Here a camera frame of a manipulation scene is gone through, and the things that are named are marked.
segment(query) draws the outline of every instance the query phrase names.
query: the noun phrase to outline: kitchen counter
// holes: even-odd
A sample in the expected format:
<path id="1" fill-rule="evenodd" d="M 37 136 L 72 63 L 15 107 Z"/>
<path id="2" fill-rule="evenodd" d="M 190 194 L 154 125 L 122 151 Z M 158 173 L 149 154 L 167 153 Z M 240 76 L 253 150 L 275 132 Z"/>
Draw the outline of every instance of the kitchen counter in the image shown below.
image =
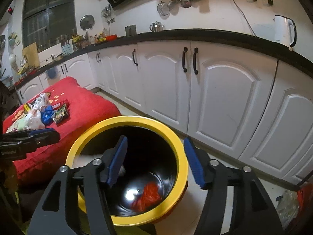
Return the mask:
<path id="1" fill-rule="evenodd" d="M 137 44 L 138 42 L 170 41 L 170 40 L 214 42 L 251 49 L 275 57 L 281 61 L 284 61 L 313 78 L 313 63 L 310 60 L 306 59 L 305 57 L 301 56 L 300 54 L 294 51 L 290 51 L 286 46 L 282 44 L 258 38 L 248 34 L 229 32 L 223 30 L 176 29 L 176 30 L 166 30 L 158 33 L 153 32 L 141 33 L 132 37 L 120 37 L 114 41 L 89 45 L 84 49 L 81 49 L 68 56 L 65 56 L 59 61 L 54 61 L 41 67 L 39 70 L 37 70 L 36 73 L 27 76 L 27 78 L 25 78 L 20 84 L 18 84 L 16 88 L 17 89 L 21 88 L 27 82 L 29 82 L 33 78 L 39 76 L 40 74 L 49 70 L 52 67 L 55 67 L 56 65 L 64 63 L 71 58 L 80 56 L 88 52 L 97 51 L 109 47 Z"/>

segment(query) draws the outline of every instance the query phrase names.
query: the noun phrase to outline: white cabinet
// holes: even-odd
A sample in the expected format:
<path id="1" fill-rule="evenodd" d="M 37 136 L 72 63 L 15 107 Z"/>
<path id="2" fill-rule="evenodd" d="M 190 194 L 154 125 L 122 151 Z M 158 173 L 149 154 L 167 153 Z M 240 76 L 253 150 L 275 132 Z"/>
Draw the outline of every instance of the white cabinet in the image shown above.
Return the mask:
<path id="1" fill-rule="evenodd" d="M 146 112 L 137 45 L 107 48 L 89 53 L 98 86 L 127 104 Z"/>
<path id="2" fill-rule="evenodd" d="M 121 97 L 124 102 L 147 112 L 141 76 L 141 66 L 137 59 L 137 45 L 113 48 L 111 58 L 114 66 L 119 69 L 121 77 Z"/>
<path id="3" fill-rule="evenodd" d="M 91 90 L 96 87 L 95 79 L 89 64 L 88 54 L 74 57 L 63 63 L 65 73 L 77 80 L 78 84 Z"/>
<path id="4" fill-rule="evenodd" d="M 188 135 L 238 158 L 264 112 L 277 59 L 216 43 L 192 42 L 195 48 Z"/>
<path id="5" fill-rule="evenodd" d="M 91 66 L 91 70 L 94 72 L 94 78 L 98 87 L 104 91 L 107 91 L 107 80 L 105 77 L 105 70 L 102 63 L 100 63 L 98 55 L 99 51 L 93 51 L 88 53 L 88 59 Z"/>
<path id="6" fill-rule="evenodd" d="M 185 73 L 182 57 L 185 53 Z M 190 42 L 157 41 L 138 44 L 147 112 L 187 133 L 190 101 Z"/>
<path id="7" fill-rule="evenodd" d="M 119 99 L 123 99 L 119 69 L 114 64 L 115 48 L 102 49 L 98 53 L 99 71 L 103 74 L 102 80 L 104 80 L 106 84 L 104 90 Z"/>
<path id="8" fill-rule="evenodd" d="M 39 77 L 35 77 L 31 81 L 27 82 L 19 90 L 19 97 L 21 98 L 22 103 L 26 103 L 34 96 L 43 91 Z"/>
<path id="9" fill-rule="evenodd" d="M 48 77 L 47 75 L 47 71 L 42 73 L 41 75 L 39 75 L 40 81 L 41 81 L 41 85 L 43 86 L 43 89 L 46 89 L 49 86 L 52 86 L 53 84 L 55 84 L 56 82 L 58 82 L 59 80 L 63 79 L 66 77 L 65 74 L 65 68 L 63 67 L 63 65 L 57 65 L 55 67 L 53 67 L 52 69 L 56 70 L 56 77 L 54 79 L 51 79 Z"/>
<path id="10" fill-rule="evenodd" d="M 298 183 L 313 170 L 313 79 L 279 61 L 260 124 L 239 160 Z"/>

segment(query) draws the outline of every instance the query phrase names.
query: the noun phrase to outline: cutting board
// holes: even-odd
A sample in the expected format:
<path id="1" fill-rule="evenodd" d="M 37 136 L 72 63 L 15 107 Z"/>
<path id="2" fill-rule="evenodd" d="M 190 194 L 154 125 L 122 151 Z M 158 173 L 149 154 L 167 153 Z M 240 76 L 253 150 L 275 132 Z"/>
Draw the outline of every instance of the cutting board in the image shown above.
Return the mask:
<path id="1" fill-rule="evenodd" d="M 22 50 L 22 55 L 27 57 L 28 66 L 34 66 L 35 68 L 40 67 L 39 56 L 37 52 L 36 42 L 30 44 Z"/>

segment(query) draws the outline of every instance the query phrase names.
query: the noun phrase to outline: clear plastic bag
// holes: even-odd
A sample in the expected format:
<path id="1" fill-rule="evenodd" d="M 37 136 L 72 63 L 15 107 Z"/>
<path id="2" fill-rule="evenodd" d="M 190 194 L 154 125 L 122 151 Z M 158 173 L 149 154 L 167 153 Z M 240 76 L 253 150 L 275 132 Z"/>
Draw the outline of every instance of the clear plastic bag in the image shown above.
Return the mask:
<path id="1" fill-rule="evenodd" d="M 33 108 L 39 109 L 40 111 L 44 111 L 44 109 L 50 105 L 49 97 L 47 93 L 41 93 L 39 97 L 36 99 Z"/>
<path id="2" fill-rule="evenodd" d="M 299 211 L 297 192 L 286 190 L 283 193 L 282 199 L 278 202 L 276 211 L 281 220 L 283 229 L 286 229 L 292 219 L 297 216 Z"/>
<path id="3" fill-rule="evenodd" d="M 45 129 L 46 126 L 41 121 L 41 113 L 39 109 L 31 109 L 26 117 L 26 125 L 24 130 Z"/>
<path id="4" fill-rule="evenodd" d="M 8 129 L 7 132 L 24 130 L 26 126 L 26 114 L 22 114 Z"/>

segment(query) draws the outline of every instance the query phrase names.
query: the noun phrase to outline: red cloth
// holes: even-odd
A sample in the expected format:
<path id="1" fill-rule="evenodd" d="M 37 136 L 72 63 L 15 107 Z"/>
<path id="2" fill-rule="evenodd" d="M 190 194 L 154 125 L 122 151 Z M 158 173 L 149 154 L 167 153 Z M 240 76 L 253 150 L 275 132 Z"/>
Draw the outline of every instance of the red cloth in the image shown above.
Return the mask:
<path id="1" fill-rule="evenodd" d="M 67 99 L 70 117 L 58 125 L 53 122 L 47 126 L 60 133 L 60 142 L 40 147 L 35 152 L 26 154 L 26 159 L 14 161 L 20 185 L 42 183 L 51 179 L 58 168 L 65 164 L 71 146 L 84 131 L 100 121 L 121 115 L 113 103 L 81 88 L 72 77 L 60 80 L 43 92 L 51 92 L 51 105 Z M 13 124 L 15 114 L 22 109 L 23 106 L 20 106 L 4 121 L 4 132 Z"/>

